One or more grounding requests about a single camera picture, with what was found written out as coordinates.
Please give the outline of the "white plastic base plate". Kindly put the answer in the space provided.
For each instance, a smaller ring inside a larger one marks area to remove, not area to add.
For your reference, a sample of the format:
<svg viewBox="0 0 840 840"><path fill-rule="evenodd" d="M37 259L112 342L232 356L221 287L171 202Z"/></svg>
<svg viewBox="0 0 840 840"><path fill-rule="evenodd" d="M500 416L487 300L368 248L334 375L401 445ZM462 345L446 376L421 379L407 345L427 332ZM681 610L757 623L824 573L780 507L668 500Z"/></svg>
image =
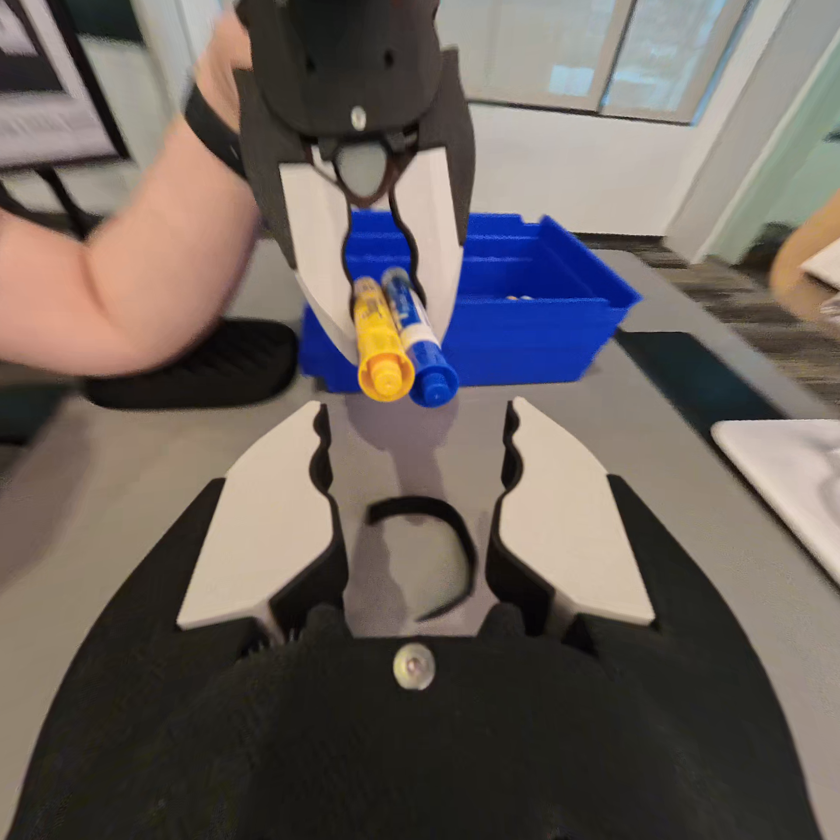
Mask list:
<svg viewBox="0 0 840 840"><path fill-rule="evenodd" d="M710 431L722 453L838 584L838 420L723 421Z"/></svg>

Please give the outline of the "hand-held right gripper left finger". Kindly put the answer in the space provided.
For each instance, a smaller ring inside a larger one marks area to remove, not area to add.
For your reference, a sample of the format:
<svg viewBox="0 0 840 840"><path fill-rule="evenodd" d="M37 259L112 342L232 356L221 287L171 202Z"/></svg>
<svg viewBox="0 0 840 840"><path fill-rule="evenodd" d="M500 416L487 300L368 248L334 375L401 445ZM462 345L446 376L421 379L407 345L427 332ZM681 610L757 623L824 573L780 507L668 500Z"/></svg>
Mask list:
<svg viewBox="0 0 840 840"><path fill-rule="evenodd" d="M328 407L308 402L230 467L176 619L181 630L250 619L284 644L313 607L343 608L349 562L330 494L330 445Z"/></svg>

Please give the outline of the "blue dry erase marker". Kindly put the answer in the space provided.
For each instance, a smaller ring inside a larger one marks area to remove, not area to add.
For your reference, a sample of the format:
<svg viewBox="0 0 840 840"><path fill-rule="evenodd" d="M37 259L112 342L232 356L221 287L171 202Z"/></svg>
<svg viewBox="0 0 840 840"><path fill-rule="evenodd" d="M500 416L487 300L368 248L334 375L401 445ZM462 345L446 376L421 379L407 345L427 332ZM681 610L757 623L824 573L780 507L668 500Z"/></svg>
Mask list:
<svg viewBox="0 0 840 840"><path fill-rule="evenodd" d="M411 399L425 408L447 405L459 390L459 377L444 355L410 277L403 268L395 266L382 275L381 288L402 348L413 364Z"/></svg>

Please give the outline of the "large glass window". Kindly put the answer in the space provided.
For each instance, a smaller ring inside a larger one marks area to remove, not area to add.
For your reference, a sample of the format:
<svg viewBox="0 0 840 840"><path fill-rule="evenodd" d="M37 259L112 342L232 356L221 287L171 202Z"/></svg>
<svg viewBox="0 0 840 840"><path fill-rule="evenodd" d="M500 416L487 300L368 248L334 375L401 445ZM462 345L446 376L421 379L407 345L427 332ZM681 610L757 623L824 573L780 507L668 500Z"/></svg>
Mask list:
<svg viewBox="0 0 840 840"><path fill-rule="evenodd" d="M689 125L753 2L443 1L475 103Z"/></svg>

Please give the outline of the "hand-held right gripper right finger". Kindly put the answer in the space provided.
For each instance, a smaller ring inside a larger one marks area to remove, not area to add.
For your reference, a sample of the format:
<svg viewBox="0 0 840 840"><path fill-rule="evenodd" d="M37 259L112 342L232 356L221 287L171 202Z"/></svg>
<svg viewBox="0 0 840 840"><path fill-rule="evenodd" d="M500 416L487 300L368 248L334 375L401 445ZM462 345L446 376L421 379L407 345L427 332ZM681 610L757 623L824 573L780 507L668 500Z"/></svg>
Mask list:
<svg viewBox="0 0 840 840"><path fill-rule="evenodd" d="M655 609L598 458L522 396L507 405L502 443L492 594L519 609L531 637L561 637L580 615L651 626Z"/></svg>

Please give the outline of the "black wrist band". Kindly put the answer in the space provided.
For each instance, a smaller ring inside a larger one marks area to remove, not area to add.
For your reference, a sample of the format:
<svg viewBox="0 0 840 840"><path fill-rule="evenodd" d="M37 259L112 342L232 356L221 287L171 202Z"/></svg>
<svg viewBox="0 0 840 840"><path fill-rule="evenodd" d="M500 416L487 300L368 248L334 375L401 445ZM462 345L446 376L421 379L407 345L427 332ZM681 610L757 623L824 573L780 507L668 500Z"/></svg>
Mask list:
<svg viewBox="0 0 840 840"><path fill-rule="evenodd" d="M186 97L182 116L203 146L231 172L246 181L238 134L212 109L195 82Z"/></svg>

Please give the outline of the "black hook-and-loop tie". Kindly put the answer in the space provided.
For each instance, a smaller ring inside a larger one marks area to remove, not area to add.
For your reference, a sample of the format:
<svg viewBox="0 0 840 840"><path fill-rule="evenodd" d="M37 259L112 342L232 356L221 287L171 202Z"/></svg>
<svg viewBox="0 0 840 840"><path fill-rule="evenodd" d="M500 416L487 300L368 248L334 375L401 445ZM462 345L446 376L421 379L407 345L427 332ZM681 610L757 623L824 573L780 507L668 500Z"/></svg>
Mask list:
<svg viewBox="0 0 840 840"><path fill-rule="evenodd" d="M446 523L454 532L465 559L466 583L462 591L447 602L440 603L435 609L416 619L424 623L450 613L468 598L476 587L478 571L478 552L469 529L460 513L447 501L425 496L402 496L378 500L370 504L364 514L364 523L374 526L389 518L427 517Z"/></svg>

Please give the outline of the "yellow highlighter marker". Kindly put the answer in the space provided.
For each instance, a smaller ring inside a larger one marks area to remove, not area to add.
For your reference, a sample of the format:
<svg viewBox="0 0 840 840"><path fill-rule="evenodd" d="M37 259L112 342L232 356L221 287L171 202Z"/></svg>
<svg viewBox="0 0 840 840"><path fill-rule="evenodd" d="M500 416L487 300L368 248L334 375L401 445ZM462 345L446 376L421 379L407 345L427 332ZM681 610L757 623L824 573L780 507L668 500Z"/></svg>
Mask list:
<svg viewBox="0 0 840 840"><path fill-rule="evenodd" d="M414 385L414 364L403 348L384 291L371 277L353 284L353 325L362 393L378 403L403 399Z"/></svg>

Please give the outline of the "person's left forearm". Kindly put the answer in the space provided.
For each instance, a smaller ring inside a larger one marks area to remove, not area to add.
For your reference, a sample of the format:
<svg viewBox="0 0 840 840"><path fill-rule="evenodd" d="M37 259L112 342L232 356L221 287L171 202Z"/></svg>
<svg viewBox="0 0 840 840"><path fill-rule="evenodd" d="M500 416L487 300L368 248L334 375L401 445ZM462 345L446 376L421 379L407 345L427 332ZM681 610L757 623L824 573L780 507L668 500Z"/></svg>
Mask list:
<svg viewBox="0 0 840 840"><path fill-rule="evenodd" d="M226 309L258 226L249 186L183 117L88 241L2 210L2 361L78 376L171 361Z"/></svg>

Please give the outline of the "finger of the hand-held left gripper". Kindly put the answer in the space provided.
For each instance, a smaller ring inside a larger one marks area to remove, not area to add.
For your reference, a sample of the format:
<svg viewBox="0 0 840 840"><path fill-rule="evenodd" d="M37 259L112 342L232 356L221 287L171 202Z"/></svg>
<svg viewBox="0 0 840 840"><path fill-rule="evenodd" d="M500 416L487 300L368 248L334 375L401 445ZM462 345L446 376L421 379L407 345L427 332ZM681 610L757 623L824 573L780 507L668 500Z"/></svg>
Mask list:
<svg viewBox="0 0 840 840"><path fill-rule="evenodd" d="M332 344L356 366L353 278L344 261L349 205L341 190L308 163L280 164L279 174L298 285Z"/></svg>
<svg viewBox="0 0 840 840"><path fill-rule="evenodd" d="M464 247L444 148L418 152L395 184L395 221L411 251L412 278L439 342L452 320Z"/></svg>

